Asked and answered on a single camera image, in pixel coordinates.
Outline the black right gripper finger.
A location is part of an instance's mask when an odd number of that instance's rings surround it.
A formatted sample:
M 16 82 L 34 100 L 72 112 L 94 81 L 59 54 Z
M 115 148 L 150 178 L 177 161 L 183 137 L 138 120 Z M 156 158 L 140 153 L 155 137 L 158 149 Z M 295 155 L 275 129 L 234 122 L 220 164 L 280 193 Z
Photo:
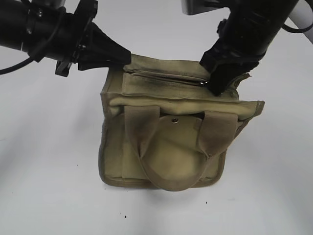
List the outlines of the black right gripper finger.
M 234 50 L 225 44 L 214 44 L 203 54 L 200 65 L 210 74 L 206 87 L 219 96 L 236 77 L 258 66 L 259 56 Z

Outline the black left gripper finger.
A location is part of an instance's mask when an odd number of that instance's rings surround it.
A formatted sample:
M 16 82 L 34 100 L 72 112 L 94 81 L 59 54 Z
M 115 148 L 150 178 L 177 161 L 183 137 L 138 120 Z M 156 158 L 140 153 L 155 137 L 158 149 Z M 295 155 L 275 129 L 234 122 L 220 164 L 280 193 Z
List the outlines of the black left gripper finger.
M 122 67 L 131 63 L 131 52 L 91 23 L 78 47 L 78 70 Z

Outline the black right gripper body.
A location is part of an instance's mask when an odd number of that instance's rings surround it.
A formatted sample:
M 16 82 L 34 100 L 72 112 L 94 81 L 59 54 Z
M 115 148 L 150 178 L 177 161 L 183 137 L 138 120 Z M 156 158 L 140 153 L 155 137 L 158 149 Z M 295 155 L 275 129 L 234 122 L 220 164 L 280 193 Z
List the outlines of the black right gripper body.
M 287 0 L 219 0 L 230 9 L 220 39 L 248 56 L 261 56 L 289 15 Z

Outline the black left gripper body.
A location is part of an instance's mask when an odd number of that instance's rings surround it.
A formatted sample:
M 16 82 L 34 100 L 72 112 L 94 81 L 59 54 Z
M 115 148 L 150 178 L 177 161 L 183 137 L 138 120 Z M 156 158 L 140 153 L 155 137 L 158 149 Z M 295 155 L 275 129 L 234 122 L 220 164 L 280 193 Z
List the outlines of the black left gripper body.
M 108 56 L 102 43 L 107 36 L 93 23 L 97 15 L 96 0 L 81 0 L 74 13 L 58 2 L 31 3 L 28 16 L 31 34 L 27 39 L 27 53 L 31 59 L 40 62 L 47 57 L 56 60 L 55 73 L 67 76 L 73 64 L 80 71 L 106 67 Z

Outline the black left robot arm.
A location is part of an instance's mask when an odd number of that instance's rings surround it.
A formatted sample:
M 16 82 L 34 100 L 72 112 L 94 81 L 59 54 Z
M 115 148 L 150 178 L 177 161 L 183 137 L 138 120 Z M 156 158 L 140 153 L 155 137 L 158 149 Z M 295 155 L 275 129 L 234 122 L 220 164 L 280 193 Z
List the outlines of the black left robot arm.
M 110 68 L 131 63 L 131 52 L 108 37 L 94 22 L 96 0 L 79 1 L 74 13 L 63 0 L 2 0 L 0 45 L 28 54 L 28 58 L 1 69 L 2 75 L 43 58 L 56 60 L 56 75 L 67 77 L 72 64 L 78 70 Z

